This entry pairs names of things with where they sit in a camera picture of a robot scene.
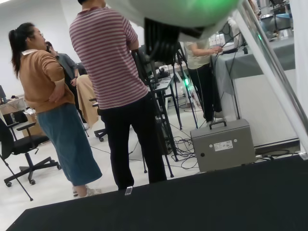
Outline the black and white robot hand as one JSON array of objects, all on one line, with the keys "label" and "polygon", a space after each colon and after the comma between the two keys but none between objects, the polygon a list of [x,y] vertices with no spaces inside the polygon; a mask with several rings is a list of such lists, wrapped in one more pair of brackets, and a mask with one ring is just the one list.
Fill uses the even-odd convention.
[{"label": "black and white robot hand", "polygon": [[144,29],[146,54],[170,63],[179,42],[209,39],[240,0],[109,0],[107,4]]}]

